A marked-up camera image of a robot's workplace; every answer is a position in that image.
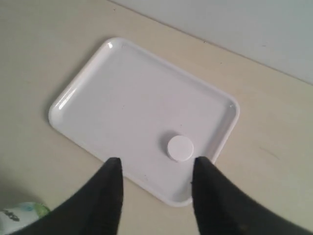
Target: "white round cap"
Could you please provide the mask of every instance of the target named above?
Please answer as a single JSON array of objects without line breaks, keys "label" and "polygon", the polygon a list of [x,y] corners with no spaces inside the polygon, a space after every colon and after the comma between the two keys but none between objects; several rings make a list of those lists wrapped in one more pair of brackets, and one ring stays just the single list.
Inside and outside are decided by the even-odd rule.
[{"label": "white round cap", "polygon": [[175,136],[167,144],[168,156],[176,162],[184,162],[194,153],[194,145],[186,136]]}]

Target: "white plastic tray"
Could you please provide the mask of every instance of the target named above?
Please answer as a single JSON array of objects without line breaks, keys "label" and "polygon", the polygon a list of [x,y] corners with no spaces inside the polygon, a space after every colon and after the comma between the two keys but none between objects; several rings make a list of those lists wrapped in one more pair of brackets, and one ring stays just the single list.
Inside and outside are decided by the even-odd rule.
[{"label": "white plastic tray", "polygon": [[[168,205],[188,205],[194,158],[215,162],[239,116],[228,94],[122,39],[106,41],[49,111],[51,125]],[[177,163],[168,141],[188,137],[192,157]]]}]

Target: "beige table surface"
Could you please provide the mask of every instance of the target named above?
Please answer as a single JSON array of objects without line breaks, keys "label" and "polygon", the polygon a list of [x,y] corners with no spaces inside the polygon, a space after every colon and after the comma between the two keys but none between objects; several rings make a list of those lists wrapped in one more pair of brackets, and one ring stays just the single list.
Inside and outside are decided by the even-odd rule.
[{"label": "beige table surface", "polygon": [[[55,208],[101,162],[53,130],[47,109],[106,39],[125,37],[237,98],[241,115],[217,167],[279,215],[313,230],[313,86],[105,0],[0,1],[0,206]],[[125,180],[120,234],[197,234]]]}]

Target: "green and white object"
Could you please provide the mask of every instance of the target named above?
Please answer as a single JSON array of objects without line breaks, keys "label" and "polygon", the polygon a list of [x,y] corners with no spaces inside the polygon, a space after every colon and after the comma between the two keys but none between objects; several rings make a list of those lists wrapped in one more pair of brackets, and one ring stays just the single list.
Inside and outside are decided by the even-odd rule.
[{"label": "green and white object", "polygon": [[0,235],[18,231],[44,217],[50,210],[35,202],[24,202],[16,207],[0,210]]}]

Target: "white wall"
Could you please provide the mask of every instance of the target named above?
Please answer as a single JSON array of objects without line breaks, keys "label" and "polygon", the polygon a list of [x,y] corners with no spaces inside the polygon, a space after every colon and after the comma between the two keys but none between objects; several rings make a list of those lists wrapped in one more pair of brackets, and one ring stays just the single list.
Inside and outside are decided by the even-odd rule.
[{"label": "white wall", "polygon": [[114,0],[313,84],[312,0]]}]

